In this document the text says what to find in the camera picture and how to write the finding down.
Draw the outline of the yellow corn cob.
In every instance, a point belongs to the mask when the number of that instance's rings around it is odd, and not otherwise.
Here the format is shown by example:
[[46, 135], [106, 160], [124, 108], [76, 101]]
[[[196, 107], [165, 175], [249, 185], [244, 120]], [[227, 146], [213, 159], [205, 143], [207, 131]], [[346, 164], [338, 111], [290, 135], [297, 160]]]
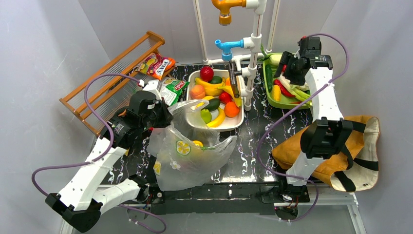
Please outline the yellow corn cob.
[[282, 93], [281, 93], [280, 87], [278, 85], [273, 85], [272, 90], [271, 90], [272, 99], [276, 102], [280, 102], [281, 96], [282, 96]]

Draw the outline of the clear lemon print plastic bag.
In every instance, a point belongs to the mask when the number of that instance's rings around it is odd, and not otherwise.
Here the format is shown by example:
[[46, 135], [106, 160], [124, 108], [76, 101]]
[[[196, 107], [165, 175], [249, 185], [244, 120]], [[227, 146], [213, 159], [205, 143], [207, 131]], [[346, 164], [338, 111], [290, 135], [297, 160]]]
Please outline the clear lemon print plastic bag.
[[[208, 104], [207, 100], [179, 102], [168, 108], [171, 124], [153, 129], [147, 152], [156, 158], [153, 170], [161, 191], [201, 186], [227, 164], [237, 136], [220, 140], [220, 133], [204, 123], [200, 111]], [[204, 146], [196, 146], [194, 140]]]

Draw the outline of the yellow lemon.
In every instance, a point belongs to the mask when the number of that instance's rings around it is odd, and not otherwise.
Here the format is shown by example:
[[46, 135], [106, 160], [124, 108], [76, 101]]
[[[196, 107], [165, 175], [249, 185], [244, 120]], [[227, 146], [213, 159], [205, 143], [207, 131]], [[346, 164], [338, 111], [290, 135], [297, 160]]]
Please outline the yellow lemon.
[[202, 142], [200, 142], [200, 141], [198, 141], [198, 140], [194, 140], [194, 141], [192, 141], [196, 146], [199, 146], [199, 147], [203, 147], [204, 145], [203, 145], [203, 143]]

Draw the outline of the green pear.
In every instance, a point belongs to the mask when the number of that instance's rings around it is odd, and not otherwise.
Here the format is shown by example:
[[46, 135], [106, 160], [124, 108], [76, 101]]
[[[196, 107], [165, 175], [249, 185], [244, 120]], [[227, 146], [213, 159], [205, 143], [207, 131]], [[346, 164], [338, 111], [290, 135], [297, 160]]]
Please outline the green pear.
[[205, 124], [208, 124], [212, 121], [212, 114], [208, 109], [202, 109], [200, 111], [200, 115]]

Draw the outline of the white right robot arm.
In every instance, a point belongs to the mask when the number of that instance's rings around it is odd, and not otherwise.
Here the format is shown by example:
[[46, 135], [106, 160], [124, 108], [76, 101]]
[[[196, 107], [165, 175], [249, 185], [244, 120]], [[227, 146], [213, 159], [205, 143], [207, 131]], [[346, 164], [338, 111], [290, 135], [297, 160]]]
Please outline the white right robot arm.
[[316, 168], [338, 154], [353, 130], [344, 119], [334, 90], [333, 62], [322, 54], [322, 34], [304, 36], [296, 53], [283, 52], [275, 76], [293, 85], [308, 85], [311, 96], [302, 101], [313, 107], [313, 122], [300, 137], [300, 153], [286, 172], [289, 186], [302, 187]]

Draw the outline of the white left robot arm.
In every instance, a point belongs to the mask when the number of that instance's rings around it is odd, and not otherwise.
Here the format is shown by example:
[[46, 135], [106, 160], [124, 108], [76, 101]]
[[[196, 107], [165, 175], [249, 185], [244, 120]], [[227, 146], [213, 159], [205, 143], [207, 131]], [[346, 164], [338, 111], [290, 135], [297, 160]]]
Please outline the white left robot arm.
[[173, 117], [161, 97], [160, 86], [160, 82], [152, 80], [133, 94], [129, 104], [117, 110], [107, 122], [108, 127], [100, 132], [86, 165], [63, 189], [46, 197], [46, 204], [77, 231], [89, 231], [102, 214], [125, 201], [149, 202], [150, 185], [139, 175], [101, 191], [98, 187], [129, 149], [143, 144], [145, 132], [171, 123]]

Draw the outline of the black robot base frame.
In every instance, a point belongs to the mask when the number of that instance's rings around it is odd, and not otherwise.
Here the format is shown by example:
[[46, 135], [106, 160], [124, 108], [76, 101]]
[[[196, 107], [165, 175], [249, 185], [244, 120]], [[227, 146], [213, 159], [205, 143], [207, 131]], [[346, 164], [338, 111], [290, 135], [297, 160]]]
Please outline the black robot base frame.
[[179, 191], [149, 188], [150, 201], [136, 204], [155, 215], [256, 213], [273, 215], [282, 206], [296, 208], [310, 203], [309, 192], [293, 193], [283, 181], [207, 183]]

